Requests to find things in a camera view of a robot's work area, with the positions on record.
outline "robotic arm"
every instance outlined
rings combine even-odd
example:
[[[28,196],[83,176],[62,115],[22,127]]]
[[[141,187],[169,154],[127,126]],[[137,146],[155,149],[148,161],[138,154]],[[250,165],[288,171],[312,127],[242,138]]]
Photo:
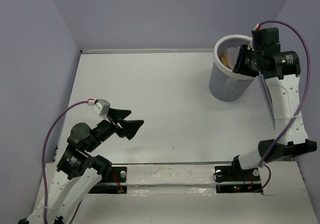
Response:
[[[131,140],[144,123],[143,120],[124,120],[131,111],[112,109],[106,100],[89,100],[88,105],[93,106],[103,121],[94,129],[85,123],[78,123],[71,129],[68,146],[50,184],[47,206],[43,198],[33,213],[19,224],[43,224],[44,209],[49,224],[66,222],[91,188],[106,180],[112,170],[109,160],[100,155],[92,157],[88,152],[95,150],[114,133]]]
[[[281,52],[279,30],[269,28],[252,31],[252,48],[242,45],[233,72],[256,77],[263,74],[269,88],[274,111],[275,138],[284,130],[300,103],[300,62],[294,51]],[[275,145],[265,162],[285,160],[315,151],[317,143],[308,139],[301,112],[295,122]],[[233,172],[258,167],[258,164],[273,143],[264,140],[249,153],[236,156],[232,162]]]

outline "white bin rim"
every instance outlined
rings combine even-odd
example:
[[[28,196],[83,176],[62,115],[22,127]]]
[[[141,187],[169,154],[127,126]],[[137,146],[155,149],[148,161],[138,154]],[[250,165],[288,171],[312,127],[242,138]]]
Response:
[[[234,72],[232,72],[231,69],[229,69],[227,66],[225,66],[222,61],[220,60],[219,56],[218,56],[218,47],[221,45],[221,43],[227,41],[227,40],[245,40],[245,41],[252,41],[252,38],[249,36],[245,36],[245,35],[228,35],[225,36],[223,38],[221,38],[215,45],[215,48],[213,50],[213,59],[214,59],[214,64],[226,75],[234,78],[234,79],[238,79],[238,80],[252,80],[255,77],[251,77],[251,76],[246,76],[246,75],[241,75],[241,74],[236,74]]]

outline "plastic bag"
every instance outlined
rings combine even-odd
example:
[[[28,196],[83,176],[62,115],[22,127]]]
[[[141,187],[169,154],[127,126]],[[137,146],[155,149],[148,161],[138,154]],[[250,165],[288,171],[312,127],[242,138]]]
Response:
[[[224,54],[221,56],[221,61],[225,66],[230,69],[234,69],[238,54],[239,54],[240,46],[239,47],[229,47],[225,50]]]

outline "wall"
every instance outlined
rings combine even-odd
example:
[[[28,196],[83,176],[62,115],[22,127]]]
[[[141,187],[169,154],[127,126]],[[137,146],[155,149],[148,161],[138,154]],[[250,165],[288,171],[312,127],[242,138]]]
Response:
[[[54,0],[80,49],[212,48],[286,0]]]
[[[320,120],[320,92],[319,92],[319,73],[320,73],[320,0],[287,0],[278,20],[286,21],[295,26],[306,40],[311,55],[311,86],[309,89],[307,101],[303,108],[303,122],[309,135],[314,141],[320,141],[319,120]],[[280,43],[282,50],[294,50],[299,54],[302,77],[300,84],[300,93],[305,87],[306,81],[306,58],[305,52],[299,39],[294,33],[286,28],[279,27]],[[309,191],[311,201],[320,221],[320,151],[302,156],[300,158],[302,172],[306,180],[306,186]]]
[[[0,222],[11,224],[32,211],[43,141],[68,104],[79,50],[53,0],[0,0],[0,15]]]

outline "gray bin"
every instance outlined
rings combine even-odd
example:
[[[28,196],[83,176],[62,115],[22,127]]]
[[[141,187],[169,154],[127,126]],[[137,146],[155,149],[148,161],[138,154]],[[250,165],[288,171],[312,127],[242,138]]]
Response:
[[[225,102],[237,100],[249,87],[254,77],[233,73],[226,67],[220,57],[229,47],[249,45],[251,37],[244,35],[229,35],[220,39],[214,48],[214,64],[211,72],[209,89],[213,96]]]

